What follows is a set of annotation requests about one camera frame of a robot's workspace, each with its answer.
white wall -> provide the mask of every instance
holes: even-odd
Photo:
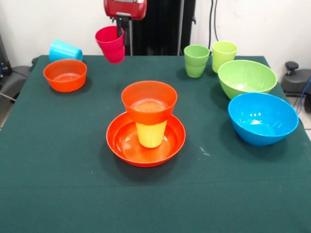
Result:
[[[104,0],[0,0],[0,33],[12,66],[48,54],[55,39],[102,54],[95,33],[108,25]]]
[[[196,0],[192,44],[208,46],[210,3]],[[310,9],[311,0],[218,0],[218,39],[235,42],[238,55],[264,55],[280,79],[286,61],[311,68]]]
[[[191,43],[208,45],[211,1],[196,1]],[[238,55],[264,55],[279,77],[288,60],[311,68],[311,0],[218,1],[218,37],[237,43]],[[54,39],[101,54],[94,36],[108,25],[103,0],[0,0],[0,33],[13,66],[48,54]]]

blue bowl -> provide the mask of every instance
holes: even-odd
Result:
[[[232,125],[240,137],[254,146],[276,143],[298,126],[295,109],[279,97],[264,93],[245,93],[228,106]]]

lime green cup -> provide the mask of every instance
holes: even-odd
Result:
[[[233,61],[237,54],[238,46],[229,41],[218,41],[213,44],[213,62],[212,68],[218,73],[222,64]]]
[[[184,49],[186,72],[189,77],[202,76],[209,57],[209,49],[202,45],[189,45]]]
[[[269,93],[277,84],[277,76],[269,67],[253,61],[235,60],[218,70],[220,84],[232,99],[247,92]]]

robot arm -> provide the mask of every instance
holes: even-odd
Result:
[[[131,54],[130,20],[142,20],[147,11],[147,0],[104,0],[106,15],[117,21],[118,37],[124,31],[124,45]]]

plate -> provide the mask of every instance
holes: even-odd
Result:
[[[168,161],[179,152],[185,143],[186,131],[180,120],[171,115],[162,144],[156,148],[146,148],[138,141],[135,122],[128,113],[122,113],[110,123],[106,139],[110,149],[127,163],[151,167]]]

